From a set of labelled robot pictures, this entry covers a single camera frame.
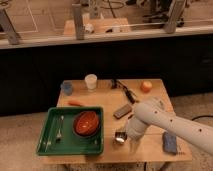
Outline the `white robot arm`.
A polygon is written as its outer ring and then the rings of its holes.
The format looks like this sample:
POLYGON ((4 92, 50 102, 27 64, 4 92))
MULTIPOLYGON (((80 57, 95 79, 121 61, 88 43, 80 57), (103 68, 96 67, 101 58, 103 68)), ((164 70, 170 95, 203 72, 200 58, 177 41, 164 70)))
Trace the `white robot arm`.
POLYGON ((159 98, 151 98, 133 107, 133 116, 125 124, 127 136, 141 139, 150 125, 167 130, 213 155, 213 127, 168 113, 159 98))

